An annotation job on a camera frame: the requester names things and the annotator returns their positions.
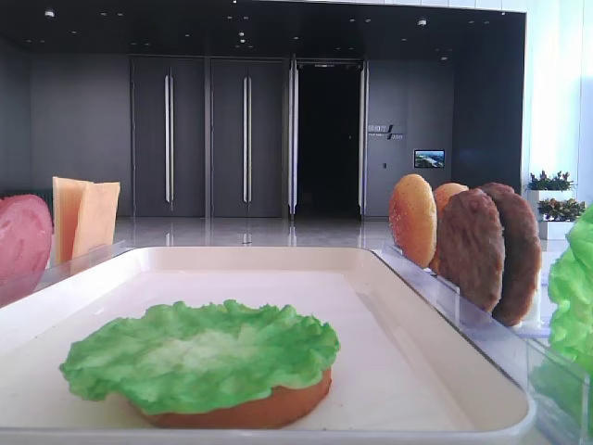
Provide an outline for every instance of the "tv screen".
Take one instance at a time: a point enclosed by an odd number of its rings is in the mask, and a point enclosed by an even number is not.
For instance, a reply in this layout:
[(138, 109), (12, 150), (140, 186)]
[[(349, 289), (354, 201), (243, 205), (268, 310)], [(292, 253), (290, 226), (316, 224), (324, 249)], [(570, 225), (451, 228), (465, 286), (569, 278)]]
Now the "tv screen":
[(444, 169), (445, 151), (443, 150), (414, 150), (415, 169)]

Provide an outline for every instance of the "ceiling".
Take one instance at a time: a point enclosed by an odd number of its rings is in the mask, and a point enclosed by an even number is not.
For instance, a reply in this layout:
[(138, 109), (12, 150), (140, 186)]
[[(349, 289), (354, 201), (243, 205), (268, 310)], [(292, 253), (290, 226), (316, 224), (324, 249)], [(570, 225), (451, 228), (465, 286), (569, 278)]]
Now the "ceiling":
[(0, 36), (43, 53), (440, 59), (524, 29), (511, 12), (236, 1), (0, 0)]

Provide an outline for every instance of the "gray door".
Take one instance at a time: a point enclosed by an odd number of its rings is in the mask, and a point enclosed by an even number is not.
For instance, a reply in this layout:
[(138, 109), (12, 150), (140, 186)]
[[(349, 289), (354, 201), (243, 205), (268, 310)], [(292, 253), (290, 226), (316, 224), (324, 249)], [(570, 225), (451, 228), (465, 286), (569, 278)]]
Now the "gray door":
[(212, 215), (282, 216), (282, 62), (212, 62)]
[(137, 57), (132, 81), (136, 216), (203, 217), (203, 62)]
[(212, 61), (212, 216), (246, 217), (247, 64)]
[(282, 63), (249, 64), (251, 78), (251, 201), (249, 216), (282, 216)]

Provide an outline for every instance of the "pink ham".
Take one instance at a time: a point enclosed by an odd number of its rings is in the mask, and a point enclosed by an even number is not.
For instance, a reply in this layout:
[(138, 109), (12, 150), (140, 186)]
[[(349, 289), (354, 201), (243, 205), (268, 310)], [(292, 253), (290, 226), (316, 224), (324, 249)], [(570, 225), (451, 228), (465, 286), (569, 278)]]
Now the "pink ham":
[(52, 245), (47, 205), (33, 195), (0, 199), (0, 307), (29, 295)]

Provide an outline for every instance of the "potted plant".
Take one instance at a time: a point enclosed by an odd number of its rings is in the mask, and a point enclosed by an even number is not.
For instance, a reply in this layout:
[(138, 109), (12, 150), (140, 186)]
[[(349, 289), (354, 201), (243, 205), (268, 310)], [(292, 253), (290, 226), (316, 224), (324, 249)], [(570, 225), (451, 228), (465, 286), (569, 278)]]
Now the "potted plant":
[(542, 239), (564, 239), (573, 228), (576, 219), (585, 212), (585, 202), (576, 199), (557, 201), (544, 199), (537, 206), (543, 221), (539, 225), (539, 237)]
[(553, 176), (548, 176), (543, 170), (539, 176), (531, 173), (531, 180), (527, 185), (527, 201), (539, 221), (543, 221), (537, 209), (540, 201), (546, 199), (565, 201), (574, 197), (574, 182), (569, 179), (570, 175), (569, 172), (557, 172)]

